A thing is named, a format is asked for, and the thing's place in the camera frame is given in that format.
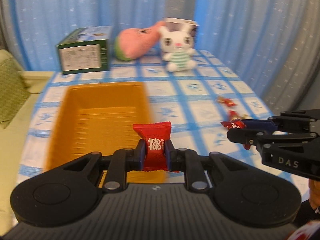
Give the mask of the right hand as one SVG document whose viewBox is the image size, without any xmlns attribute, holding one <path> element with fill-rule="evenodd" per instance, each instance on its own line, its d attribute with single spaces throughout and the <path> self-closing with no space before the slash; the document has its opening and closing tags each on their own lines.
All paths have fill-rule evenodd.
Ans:
<svg viewBox="0 0 320 240">
<path fill-rule="evenodd" d="M 320 182 L 309 179 L 309 203 L 312 209 L 320 206 Z"/>
</svg>

